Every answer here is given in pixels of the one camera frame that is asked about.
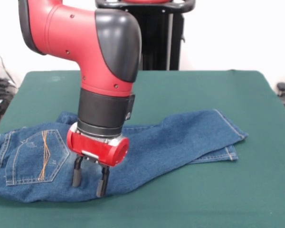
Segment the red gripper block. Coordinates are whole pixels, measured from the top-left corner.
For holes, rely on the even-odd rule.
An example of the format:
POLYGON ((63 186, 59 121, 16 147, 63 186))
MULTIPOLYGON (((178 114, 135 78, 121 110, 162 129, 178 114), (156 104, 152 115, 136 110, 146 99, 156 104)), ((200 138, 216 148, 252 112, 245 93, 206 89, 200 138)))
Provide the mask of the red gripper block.
POLYGON ((77 128, 77 123, 74 123, 68 130, 66 142, 69 149, 78 154, 74 162, 72 186, 80 186, 83 156, 89 157, 105 165, 102 166, 102 176, 96 191, 98 198, 103 197, 106 194, 109 180, 109 169, 120 164, 125 158, 129 149, 129 139, 123 135, 112 139, 88 136, 81 133, 77 128))

